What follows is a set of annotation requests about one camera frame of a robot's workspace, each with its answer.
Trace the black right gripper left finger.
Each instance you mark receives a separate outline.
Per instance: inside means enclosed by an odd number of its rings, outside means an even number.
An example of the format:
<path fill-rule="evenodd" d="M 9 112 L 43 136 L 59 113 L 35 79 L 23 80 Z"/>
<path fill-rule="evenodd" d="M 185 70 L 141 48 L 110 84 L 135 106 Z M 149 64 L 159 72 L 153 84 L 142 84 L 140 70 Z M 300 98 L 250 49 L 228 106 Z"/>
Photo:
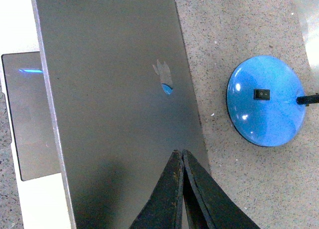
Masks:
<path fill-rule="evenodd" d="M 180 229 L 182 227 L 184 162 L 174 150 L 131 229 Z"/>

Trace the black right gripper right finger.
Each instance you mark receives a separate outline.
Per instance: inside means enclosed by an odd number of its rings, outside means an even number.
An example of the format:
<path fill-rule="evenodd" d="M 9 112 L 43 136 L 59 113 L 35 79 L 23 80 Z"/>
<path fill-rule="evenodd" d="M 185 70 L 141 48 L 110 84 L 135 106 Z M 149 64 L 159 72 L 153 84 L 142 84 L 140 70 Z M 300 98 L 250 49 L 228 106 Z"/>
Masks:
<path fill-rule="evenodd" d="M 191 229 L 258 229 L 226 195 L 193 154 L 182 153 L 185 206 Z"/>

